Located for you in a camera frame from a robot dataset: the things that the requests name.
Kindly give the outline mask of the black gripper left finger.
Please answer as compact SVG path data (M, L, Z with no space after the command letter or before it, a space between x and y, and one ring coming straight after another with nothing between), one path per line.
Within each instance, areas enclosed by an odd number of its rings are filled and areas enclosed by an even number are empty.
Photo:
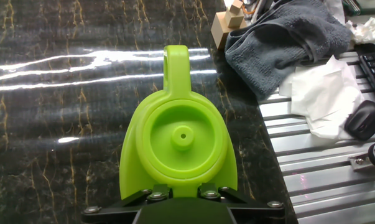
M167 184L155 184L152 189L138 190L110 207L87 207L81 213L81 220L83 223L133 223L146 205L172 197L172 189Z

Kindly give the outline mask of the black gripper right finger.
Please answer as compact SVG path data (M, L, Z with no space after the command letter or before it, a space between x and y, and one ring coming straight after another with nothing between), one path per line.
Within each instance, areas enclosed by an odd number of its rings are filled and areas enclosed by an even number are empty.
M282 202L258 202L237 190L214 183L198 188L197 216L207 223L285 223Z

